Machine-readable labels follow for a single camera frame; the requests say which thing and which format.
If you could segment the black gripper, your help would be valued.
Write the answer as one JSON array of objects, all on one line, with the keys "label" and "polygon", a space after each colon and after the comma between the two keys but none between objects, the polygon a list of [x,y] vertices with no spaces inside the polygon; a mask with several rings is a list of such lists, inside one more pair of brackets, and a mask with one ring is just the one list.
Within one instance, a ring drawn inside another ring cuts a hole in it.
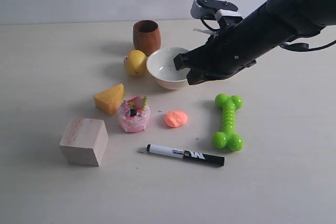
[{"label": "black gripper", "polygon": [[256,64],[257,27],[254,22],[220,23],[220,30],[205,45],[181,52],[173,59],[175,69],[190,69],[190,86],[208,80],[224,80]]}]

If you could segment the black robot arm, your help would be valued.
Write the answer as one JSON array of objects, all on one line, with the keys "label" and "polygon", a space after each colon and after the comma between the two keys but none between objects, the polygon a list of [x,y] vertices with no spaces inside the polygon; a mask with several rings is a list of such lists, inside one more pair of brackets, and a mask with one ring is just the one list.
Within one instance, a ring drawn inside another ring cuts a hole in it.
[{"label": "black robot arm", "polygon": [[308,52],[296,40],[335,24],[335,0],[266,0],[246,17],[228,1],[194,0],[191,15],[219,24],[204,45],[174,57],[175,68],[188,69],[187,81],[196,85],[228,79],[276,47]]}]

